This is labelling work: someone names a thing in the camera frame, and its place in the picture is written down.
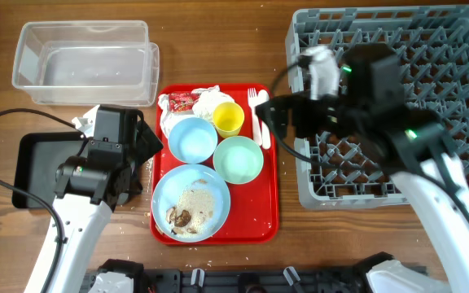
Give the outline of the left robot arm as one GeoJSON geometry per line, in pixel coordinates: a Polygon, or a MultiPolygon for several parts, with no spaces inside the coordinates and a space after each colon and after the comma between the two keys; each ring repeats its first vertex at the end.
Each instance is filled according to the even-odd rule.
{"type": "Polygon", "coordinates": [[[55,212],[25,290],[76,292],[116,206],[142,192],[138,167],[162,150],[142,111],[98,105],[72,119],[87,138],[55,174],[55,212]]]}

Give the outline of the yellow plastic cup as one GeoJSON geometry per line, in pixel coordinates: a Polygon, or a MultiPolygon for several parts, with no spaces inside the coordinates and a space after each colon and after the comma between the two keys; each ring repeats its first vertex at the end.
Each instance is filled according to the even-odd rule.
{"type": "Polygon", "coordinates": [[[244,112],[237,103],[221,103],[213,112],[213,124],[222,138],[237,136],[243,123],[244,112]]]}

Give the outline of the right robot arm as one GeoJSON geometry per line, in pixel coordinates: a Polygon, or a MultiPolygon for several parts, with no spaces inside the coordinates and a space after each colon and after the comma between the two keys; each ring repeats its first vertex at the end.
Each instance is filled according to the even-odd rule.
{"type": "Polygon", "coordinates": [[[288,125],[299,138],[320,131],[357,138],[416,212],[447,276],[438,281],[379,253],[355,267],[357,289],[469,292],[469,187],[462,162],[437,114],[405,105],[397,54],[383,43],[358,44],[337,62],[329,48],[315,46],[296,64],[309,70],[309,90],[274,96],[256,107],[257,116],[278,142],[288,125]]]}

